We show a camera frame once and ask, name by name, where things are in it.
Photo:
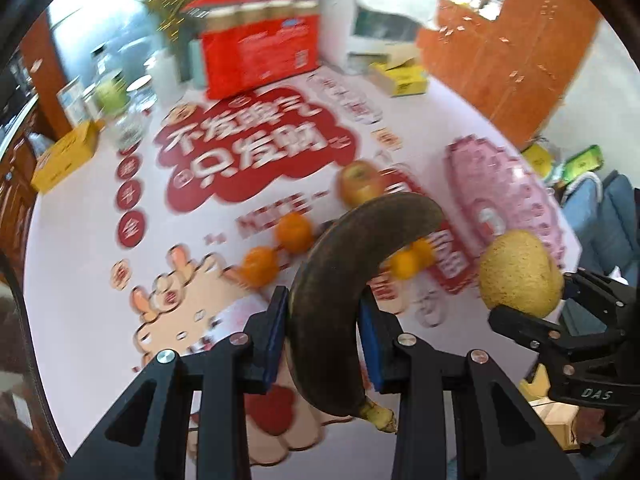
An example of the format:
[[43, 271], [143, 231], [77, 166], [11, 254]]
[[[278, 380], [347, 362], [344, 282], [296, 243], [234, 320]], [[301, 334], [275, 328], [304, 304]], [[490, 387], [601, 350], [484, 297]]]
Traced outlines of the yellow speckled pear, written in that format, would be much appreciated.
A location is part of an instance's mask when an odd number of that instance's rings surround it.
[[478, 288], [489, 310], [507, 306], [545, 318], [561, 302], [564, 276], [534, 234], [511, 230], [480, 257]]

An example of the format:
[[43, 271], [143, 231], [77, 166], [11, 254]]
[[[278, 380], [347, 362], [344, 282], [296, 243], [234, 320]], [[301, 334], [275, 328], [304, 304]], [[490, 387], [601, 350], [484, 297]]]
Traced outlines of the orange mandarin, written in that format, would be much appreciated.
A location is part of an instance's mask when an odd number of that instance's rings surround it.
[[280, 272], [278, 255], [267, 246], [252, 248], [243, 258], [241, 275], [250, 287], [262, 288], [273, 282]]
[[299, 255], [314, 244], [314, 228], [305, 216], [298, 212], [290, 212], [279, 219], [274, 237], [278, 245], [287, 252]]
[[390, 273], [399, 281], [411, 280], [416, 274], [434, 266], [435, 263], [435, 249], [426, 238], [420, 238], [398, 250], [387, 260]]

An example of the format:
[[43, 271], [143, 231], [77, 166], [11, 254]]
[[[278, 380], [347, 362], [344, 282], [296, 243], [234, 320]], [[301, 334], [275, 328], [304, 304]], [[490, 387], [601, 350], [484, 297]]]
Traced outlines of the overripe dark banana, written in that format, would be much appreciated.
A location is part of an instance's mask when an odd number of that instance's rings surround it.
[[288, 366], [309, 404], [396, 432], [394, 412], [368, 398], [363, 382], [378, 391], [400, 382], [400, 327], [378, 310], [367, 284], [388, 257], [443, 221], [442, 208], [427, 196], [386, 194], [344, 214], [311, 249], [293, 281], [288, 322]]

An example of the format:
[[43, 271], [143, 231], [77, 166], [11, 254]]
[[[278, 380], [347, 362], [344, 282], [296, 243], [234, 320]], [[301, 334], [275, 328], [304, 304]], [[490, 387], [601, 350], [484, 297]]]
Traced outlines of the red yellow apple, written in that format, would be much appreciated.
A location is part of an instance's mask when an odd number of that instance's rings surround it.
[[337, 194], [349, 208], [355, 208], [384, 194], [382, 174], [366, 160], [355, 160], [345, 166], [336, 179]]

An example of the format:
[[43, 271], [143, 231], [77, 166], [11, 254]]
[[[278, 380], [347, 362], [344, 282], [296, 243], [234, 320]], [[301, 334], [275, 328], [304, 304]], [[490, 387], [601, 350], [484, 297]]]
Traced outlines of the pink plastic fruit bowl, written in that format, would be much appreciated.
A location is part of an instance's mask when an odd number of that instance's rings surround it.
[[454, 201], [480, 244], [510, 230], [528, 231], [564, 266], [559, 207], [518, 156], [471, 134], [446, 147], [445, 166]]

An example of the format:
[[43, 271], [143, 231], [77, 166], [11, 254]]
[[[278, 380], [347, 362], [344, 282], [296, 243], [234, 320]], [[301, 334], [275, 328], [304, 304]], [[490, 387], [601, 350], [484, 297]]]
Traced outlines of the festive printed table mat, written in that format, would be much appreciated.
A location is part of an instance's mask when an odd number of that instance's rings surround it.
[[103, 345], [116, 354], [80, 422], [103, 412], [160, 350], [198, 352], [240, 330], [348, 208], [351, 180], [440, 203], [445, 218], [428, 239], [435, 262], [408, 281], [383, 263], [371, 286], [413, 333], [467, 352], [486, 333], [472, 291], [480, 246], [446, 161], [462, 140], [493, 133], [440, 79], [422, 94], [389, 96], [365, 76], [322, 67], [219, 102], [192, 92], [143, 118], [126, 144], [104, 140], [116, 232], [96, 267], [101, 301], [114, 312]]

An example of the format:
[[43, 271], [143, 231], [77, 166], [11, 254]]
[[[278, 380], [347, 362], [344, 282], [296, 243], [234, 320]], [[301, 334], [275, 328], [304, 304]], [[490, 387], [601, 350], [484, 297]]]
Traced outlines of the yellow cardboard box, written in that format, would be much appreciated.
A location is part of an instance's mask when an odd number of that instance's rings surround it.
[[100, 130], [92, 120], [82, 122], [39, 158], [32, 175], [32, 187], [40, 194], [50, 192], [66, 177], [85, 165], [98, 147]]

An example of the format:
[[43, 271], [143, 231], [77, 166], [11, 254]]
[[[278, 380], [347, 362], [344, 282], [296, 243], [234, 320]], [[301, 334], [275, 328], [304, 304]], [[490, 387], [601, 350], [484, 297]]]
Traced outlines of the yellow tissue box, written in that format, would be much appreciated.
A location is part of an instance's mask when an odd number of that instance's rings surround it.
[[393, 44], [382, 58], [369, 65], [369, 78], [391, 98], [418, 96], [428, 86], [428, 76], [415, 44]]

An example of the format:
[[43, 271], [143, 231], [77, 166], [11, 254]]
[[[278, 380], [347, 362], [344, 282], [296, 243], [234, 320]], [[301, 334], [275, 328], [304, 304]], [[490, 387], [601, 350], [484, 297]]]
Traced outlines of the glass jar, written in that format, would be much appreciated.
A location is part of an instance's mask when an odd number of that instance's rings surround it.
[[152, 77], [144, 75], [127, 87], [128, 102], [108, 118], [106, 137], [119, 151], [133, 148], [149, 129], [152, 108], [157, 97], [152, 88]]

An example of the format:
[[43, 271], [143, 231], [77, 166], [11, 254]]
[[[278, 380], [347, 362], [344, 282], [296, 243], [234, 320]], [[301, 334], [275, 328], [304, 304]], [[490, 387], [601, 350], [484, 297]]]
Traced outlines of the clear bottle green label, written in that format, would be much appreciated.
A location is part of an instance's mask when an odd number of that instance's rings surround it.
[[102, 112], [113, 115], [128, 103], [126, 80], [119, 58], [108, 50], [107, 44], [100, 44], [91, 52], [94, 63], [94, 94], [102, 107]]

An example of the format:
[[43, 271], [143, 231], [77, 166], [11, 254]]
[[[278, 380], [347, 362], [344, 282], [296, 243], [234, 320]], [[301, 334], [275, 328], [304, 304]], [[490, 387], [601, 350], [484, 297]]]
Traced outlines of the white countertop appliance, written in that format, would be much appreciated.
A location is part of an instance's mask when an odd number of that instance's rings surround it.
[[393, 44], [416, 44], [420, 24], [367, 11], [352, 0], [319, 0], [319, 55], [345, 74], [362, 74]]

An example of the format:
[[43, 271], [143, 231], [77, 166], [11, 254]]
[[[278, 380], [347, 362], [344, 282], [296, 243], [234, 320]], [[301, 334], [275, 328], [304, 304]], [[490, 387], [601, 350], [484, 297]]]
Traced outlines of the red drink bottle pack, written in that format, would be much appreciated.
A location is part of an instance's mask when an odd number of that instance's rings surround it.
[[222, 100], [319, 65], [319, 0], [193, 0], [206, 94]]

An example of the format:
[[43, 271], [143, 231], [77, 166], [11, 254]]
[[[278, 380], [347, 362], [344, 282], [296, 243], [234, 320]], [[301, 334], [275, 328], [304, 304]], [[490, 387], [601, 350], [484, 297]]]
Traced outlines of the wooden wall cabinet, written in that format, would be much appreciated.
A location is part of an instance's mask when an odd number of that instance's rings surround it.
[[493, 21], [440, 0], [418, 46], [427, 71], [517, 148], [538, 134], [582, 65], [601, 14], [590, 0], [504, 0]]

